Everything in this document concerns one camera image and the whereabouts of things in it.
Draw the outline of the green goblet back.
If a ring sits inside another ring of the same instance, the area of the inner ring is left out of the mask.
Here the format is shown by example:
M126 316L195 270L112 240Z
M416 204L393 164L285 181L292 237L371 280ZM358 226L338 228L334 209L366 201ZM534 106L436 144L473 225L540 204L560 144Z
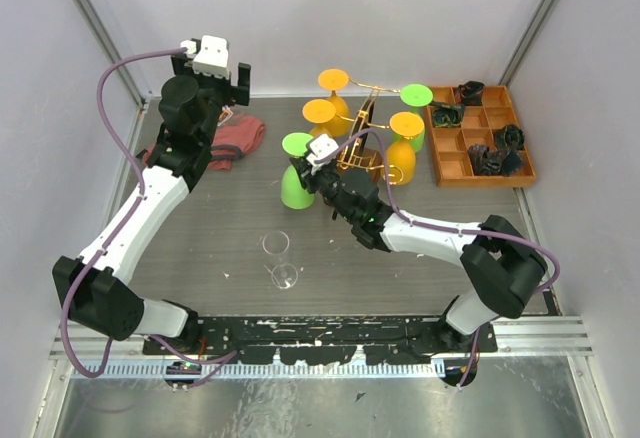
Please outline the green goblet back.
M413 83L404 86L400 90L400 98L402 102L409 106L413 113L417 114L421 120L423 108L433 101L432 90L424 84ZM418 153L424 146L425 129L422 129L419 135L409 140L413 150Z

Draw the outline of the orange goblet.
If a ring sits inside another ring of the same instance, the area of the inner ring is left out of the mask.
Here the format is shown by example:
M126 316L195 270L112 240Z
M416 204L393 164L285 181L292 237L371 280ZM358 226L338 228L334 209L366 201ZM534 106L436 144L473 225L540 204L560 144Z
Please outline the orange goblet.
M318 136L328 134L332 136L331 122L336 115L335 106L325 99L313 99L302 108L304 119L312 124L310 134Z
M329 131L334 137L342 136L350 129L350 111L346 101L338 95L349 83L348 74L341 69L330 68L322 71L318 76L318 84L321 88L330 92L327 100L336 109L337 116L329 123Z
M389 119L389 129L396 140L387 148L388 181L392 185L408 184L414 176L416 151L413 142L423 135L423 119L408 111L398 112Z

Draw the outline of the green goblet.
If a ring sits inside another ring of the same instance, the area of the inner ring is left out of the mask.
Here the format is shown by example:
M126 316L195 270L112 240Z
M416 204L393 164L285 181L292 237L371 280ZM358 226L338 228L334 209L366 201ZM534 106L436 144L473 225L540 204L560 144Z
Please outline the green goblet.
M400 98L402 102L409 106L413 113L417 114L421 120L423 108L433 101L432 90L424 84L413 83L404 86L400 90ZM424 146L425 129L422 129L419 135L409 140L413 150L418 153Z
M298 158L306 153L306 145L312 138L309 133L292 132L282 139L281 145L290 158ZM289 165L282 176L280 198L286 207L294 210L306 209L314 202L314 195L302 187L293 165Z

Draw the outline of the orange goblet back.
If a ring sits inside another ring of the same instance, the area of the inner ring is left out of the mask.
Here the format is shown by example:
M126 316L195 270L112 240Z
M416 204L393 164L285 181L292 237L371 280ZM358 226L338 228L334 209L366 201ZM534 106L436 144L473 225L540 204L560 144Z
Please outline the orange goblet back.
M416 151L413 142L423 135L423 119L408 111L398 112L389 119L389 129L396 140L387 148L388 181L392 185L408 184L414 176Z

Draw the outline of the green goblet front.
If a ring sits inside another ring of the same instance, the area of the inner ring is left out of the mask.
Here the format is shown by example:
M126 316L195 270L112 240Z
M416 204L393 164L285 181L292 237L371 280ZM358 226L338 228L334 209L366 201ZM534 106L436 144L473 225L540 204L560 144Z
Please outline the green goblet front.
M306 153L306 145L312 138L309 133L292 132L282 139L281 145L290 158L298 158ZM289 165L282 176L280 198L286 207L294 210L306 209L314 202L314 195L302 187L293 165Z

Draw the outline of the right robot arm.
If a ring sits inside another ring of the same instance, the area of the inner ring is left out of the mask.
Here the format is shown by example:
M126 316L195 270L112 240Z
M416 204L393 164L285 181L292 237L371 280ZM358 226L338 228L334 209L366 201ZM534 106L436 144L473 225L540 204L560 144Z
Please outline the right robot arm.
M541 254L501 216L457 228L451 222L395 211L362 169L340 173L333 162L313 169L303 157L290 162L303 188L320 194L362 246L423 254L466 272L471 289L455 297L438 320L435 340L446 350L462 351L476 331L496 317L520 317L547 272Z

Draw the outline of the clear wine glass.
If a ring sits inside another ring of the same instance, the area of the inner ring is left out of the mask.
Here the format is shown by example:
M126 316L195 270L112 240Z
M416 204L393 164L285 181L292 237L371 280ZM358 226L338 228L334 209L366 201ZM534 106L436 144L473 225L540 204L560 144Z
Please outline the clear wine glass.
M298 269L290 259L291 241L284 231L267 233L262 239L262 250L266 255L265 268L272 283L281 290L291 289L298 280Z

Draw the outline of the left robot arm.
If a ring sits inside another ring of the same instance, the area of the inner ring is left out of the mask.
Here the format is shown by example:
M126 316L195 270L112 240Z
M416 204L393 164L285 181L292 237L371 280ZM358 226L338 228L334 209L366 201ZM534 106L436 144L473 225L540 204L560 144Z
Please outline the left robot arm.
M188 354L200 342L198 314L168 300L144 299L128 284L152 238L208 167L220 115L248 105L251 67L239 64L232 82L185 53L171 61L174 75L163 85L159 103L162 123L138 186L78 257L58 259L52 275L64 322L115 341L157 335L176 353Z

